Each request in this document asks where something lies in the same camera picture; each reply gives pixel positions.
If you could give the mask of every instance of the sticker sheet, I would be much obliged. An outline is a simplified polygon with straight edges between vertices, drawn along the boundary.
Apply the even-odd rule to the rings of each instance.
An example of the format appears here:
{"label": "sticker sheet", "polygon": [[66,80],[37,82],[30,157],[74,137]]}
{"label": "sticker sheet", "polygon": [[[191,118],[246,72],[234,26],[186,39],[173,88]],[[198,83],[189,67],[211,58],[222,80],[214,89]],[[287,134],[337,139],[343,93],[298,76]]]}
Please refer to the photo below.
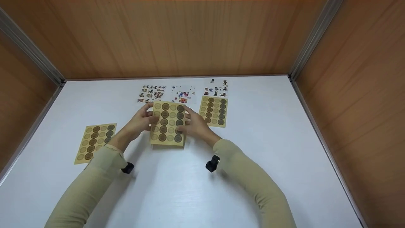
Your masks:
{"label": "sticker sheet", "polygon": [[144,85],[138,95],[137,103],[161,101],[165,94],[166,86]]}
{"label": "sticker sheet", "polygon": [[116,128],[116,123],[87,126],[75,157],[75,165],[88,163],[93,154],[111,140]]}
{"label": "sticker sheet", "polygon": [[199,110],[208,126],[225,127],[228,114],[228,99],[203,96]]}
{"label": "sticker sheet", "polygon": [[196,88],[194,86],[172,86],[172,102],[180,104],[196,103]]}
{"label": "sticker sheet", "polygon": [[228,80],[210,78],[205,82],[203,96],[228,98]]}
{"label": "sticker sheet", "polygon": [[160,116],[157,124],[151,125],[150,143],[158,145],[184,146],[185,135],[176,130],[185,124],[183,105],[167,101],[153,103],[153,115]]}

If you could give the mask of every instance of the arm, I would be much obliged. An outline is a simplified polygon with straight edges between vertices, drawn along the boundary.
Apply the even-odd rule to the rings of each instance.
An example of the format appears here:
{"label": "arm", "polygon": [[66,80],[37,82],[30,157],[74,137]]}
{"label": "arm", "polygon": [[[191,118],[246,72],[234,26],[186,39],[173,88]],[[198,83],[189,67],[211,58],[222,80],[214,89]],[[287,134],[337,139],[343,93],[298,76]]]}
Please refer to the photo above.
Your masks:
{"label": "arm", "polygon": [[95,153],[87,167],[72,182],[50,215],[45,228],[82,228],[120,169],[127,163],[123,151],[158,117],[144,105],[104,147]]}
{"label": "arm", "polygon": [[216,135],[198,113],[186,106],[185,109],[189,113],[186,118],[190,121],[186,121],[186,126],[178,126],[177,129],[201,138],[213,147],[215,155],[220,158],[218,169],[236,181],[259,207],[262,227],[295,228],[287,199],[271,177],[238,146]]}

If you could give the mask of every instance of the finger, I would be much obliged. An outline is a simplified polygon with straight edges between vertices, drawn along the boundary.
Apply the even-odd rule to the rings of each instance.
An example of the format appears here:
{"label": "finger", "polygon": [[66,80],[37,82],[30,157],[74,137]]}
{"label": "finger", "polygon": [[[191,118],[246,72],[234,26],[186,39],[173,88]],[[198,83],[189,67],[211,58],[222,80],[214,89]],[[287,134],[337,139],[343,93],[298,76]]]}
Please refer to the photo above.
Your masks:
{"label": "finger", "polygon": [[143,112],[146,112],[151,107],[153,107],[153,102],[146,103],[144,106],[142,106],[142,108],[140,110],[142,110]]}
{"label": "finger", "polygon": [[176,130],[182,131],[182,132],[187,132],[187,127],[188,126],[180,125],[180,126],[176,127]]}
{"label": "finger", "polygon": [[191,113],[196,113],[196,112],[193,111],[193,109],[187,107],[186,105],[184,105],[183,107],[184,107],[184,109],[185,109],[188,113],[190,113],[190,114],[191,114]]}
{"label": "finger", "polygon": [[159,117],[158,116],[149,116],[147,117],[149,120],[149,123],[157,123],[159,121]]}

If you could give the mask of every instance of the cartoon sticker sheet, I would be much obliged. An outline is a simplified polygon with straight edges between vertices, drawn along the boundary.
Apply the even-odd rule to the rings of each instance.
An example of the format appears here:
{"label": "cartoon sticker sheet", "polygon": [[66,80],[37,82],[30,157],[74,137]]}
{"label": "cartoon sticker sheet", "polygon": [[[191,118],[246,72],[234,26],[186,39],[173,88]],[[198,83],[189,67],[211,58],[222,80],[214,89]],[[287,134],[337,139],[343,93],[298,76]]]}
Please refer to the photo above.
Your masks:
{"label": "cartoon sticker sheet", "polygon": [[228,82],[224,79],[210,78],[205,82],[203,96],[228,98]]}
{"label": "cartoon sticker sheet", "polygon": [[144,85],[139,93],[137,103],[149,103],[154,100],[161,101],[166,86]]}
{"label": "cartoon sticker sheet", "polygon": [[170,100],[176,103],[196,103],[196,88],[194,86],[172,86]]}

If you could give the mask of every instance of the metal frame edge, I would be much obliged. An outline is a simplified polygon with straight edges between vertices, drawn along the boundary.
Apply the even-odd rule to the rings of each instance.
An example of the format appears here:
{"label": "metal frame edge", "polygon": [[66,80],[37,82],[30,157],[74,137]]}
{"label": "metal frame edge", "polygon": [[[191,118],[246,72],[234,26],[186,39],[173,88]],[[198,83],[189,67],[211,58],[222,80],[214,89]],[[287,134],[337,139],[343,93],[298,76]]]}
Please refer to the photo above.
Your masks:
{"label": "metal frame edge", "polygon": [[290,69],[288,75],[291,81],[295,81],[308,59],[310,58],[312,52],[314,51],[316,45],[319,43],[323,34],[327,30],[330,22],[334,18],[336,12],[339,10],[340,5],[343,0],[328,0],[324,5],[318,19],[315,22],[303,48],[298,54],[293,66]]}
{"label": "metal frame edge", "polygon": [[17,150],[11,156],[9,161],[7,162],[6,166],[0,172],[0,187],[3,182],[6,180],[7,176],[10,174],[10,171],[13,169],[14,165],[18,161],[21,152],[24,150],[25,146],[28,144],[32,136],[34,135],[35,131],[38,129],[39,125],[41,124],[42,120],[45,118],[46,114],[48,113],[49,109],[51,108],[52,104],[56,100],[59,93],[62,91],[62,86],[57,88],[57,90],[53,93],[52,97],[49,99],[48,103],[42,109],[41,113],[36,118],[35,122],[32,124],[31,128],[28,130],[27,134],[25,135],[24,139],[21,141],[20,145],[18,146]]}
{"label": "metal frame edge", "polygon": [[339,182],[342,185],[343,190],[345,191],[346,196],[349,199],[350,204],[352,205],[352,208],[353,208],[358,220],[360,221],[360,224],[364,228],[368,228],[363,216],[361,215],[360,210],[358,209],[358,207],[357,207],[357,205],[356,205],[356,203],[355,203],[355,201],[353,199],[352,194],[350,193],[349,188],[346,185],[346,182],[343,179],[342,174],[340,173],[340,170],[339,170],[339,168],[338,168],[338,166],[337,166],[337,164],[335,162],[335,159],[333,158],[333,156],[332,156],[332,154],[331,154],[331,152],[329,150],[329,147],[326,144],[325,139],[322,136],[321,131],[319,130],[319,127],[316,124],[315,119],[313,118],[313,116],[311,114],[311,111],[309,110],[308,105],[305,102],[304,97],[302,96],[301,91],[298,88],[298,85],[296,84],[296,82],[291,82],[291,85],[292,85],[292,87],[293,87],[293,89],[294,89],[294,91],[295,91],[295,93],[296,93],[296,95],[298,97],[298,100],[300,101],[300,103],[301,103],[301,105],[302,105],[302,107],[303,107],[303,109],[304,109],[304,111],[305,111],[305,113],[306,113],[306,115],[307,115],[307,117],[308,117],[308,119],[309,119],[309,121],[310,121],[310,123],[311,123],[317,137],[318,137],[318,139],[319,139],[319,142],[322,144],[322,147],[324,148],[324,151],[325,151],[326,155],[328,156],[329,161],[330,161],[333,169],[335,170],[337,178],[339,179]]}
{"label": "metal frame edge", "polygon": [[63,75],[2,8],[0,8],[0,30],[17,44],[55,84],[58,86],[62,84],[65,80]]}
{"label": "metal frame edge", "polygon": [[287,74],[251,74],[251,75],[190,75],[190,76],[148,76],[148,77],[116,77],[116,78],[84,78],[66,79],[66,82],[82,81],[111,81],[111,80],[145,80],[145,79],[169,79],[169,78],[205,78],[205,77],[262,77],[262,76],[287,76]]}

